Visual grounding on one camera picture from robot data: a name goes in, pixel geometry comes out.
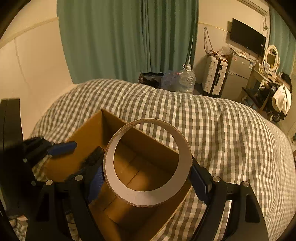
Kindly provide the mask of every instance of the gray refrigerator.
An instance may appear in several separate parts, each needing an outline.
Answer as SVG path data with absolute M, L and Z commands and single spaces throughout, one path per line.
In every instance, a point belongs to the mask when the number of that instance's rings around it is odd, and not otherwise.
M 247 86 L 252 68 L 251 61 L 232 54 L 220 98 L 238 101 L 242 88 Z

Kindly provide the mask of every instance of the teal curtain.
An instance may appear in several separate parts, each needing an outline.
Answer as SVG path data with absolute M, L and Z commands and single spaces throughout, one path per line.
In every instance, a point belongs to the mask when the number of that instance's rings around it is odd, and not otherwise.
M 71 78 L 137 82 L 140 72 L 193 63 L 197 0 L 58 0 L 62 45 Z
M 269 12 L 269 44 L 276 46 L 281 58 L 278 71 L 290 75 L 294 64 L 296 40 L 285 21 L 272 6 L 270 6 Z

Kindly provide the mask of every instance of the plastic bottle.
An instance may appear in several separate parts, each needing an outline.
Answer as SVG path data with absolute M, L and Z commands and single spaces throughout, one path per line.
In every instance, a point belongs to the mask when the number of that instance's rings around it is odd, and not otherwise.
M 177 84 L 177 91 L 187 94 L 192 94 L 195 85 L 195 74 L 191 70 L 191 64 L 189 61 L 187 65 L 183 65 L 183 70 L 180 71 L 180 78 Z

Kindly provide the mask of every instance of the bed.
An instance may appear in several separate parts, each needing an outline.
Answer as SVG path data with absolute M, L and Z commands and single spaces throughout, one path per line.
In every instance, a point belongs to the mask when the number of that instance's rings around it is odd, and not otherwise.
M 101 108 L 127 122 L 157 118 L 171 123 L 188 140 L 199 164 L 212 175 L 226 182 L 250 182 L 270 241 L 277 240 L 288 226 L 296 210 L 292 149 L 284 133 L 251 108 L 226 99 L 98 79 L 80 84 L 56 100 L 36 124 L 32 136 L 44 136 L 56 143 L 65 141 Z M 160 127 L 144 124 L 138 128 L 176 150 L 172 137 Z M 39 180 L 46 179 L 45 162 L 33 168 Z M 227 202 L 215 240 L 222 239 L 229 210 Z M 204 211 L 205 205 L 192 190 L 155 240 L 189 240 Z M 25 228 L 18 226 L 16 232 L 24 236 Z

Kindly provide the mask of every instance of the wall-mounted tv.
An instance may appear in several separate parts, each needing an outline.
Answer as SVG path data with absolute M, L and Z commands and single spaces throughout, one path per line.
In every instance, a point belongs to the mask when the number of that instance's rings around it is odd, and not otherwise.
M 234 18 L 232 19 L 230 40 L 246 47 L 260 56 L 264 55 L 266 37 Z

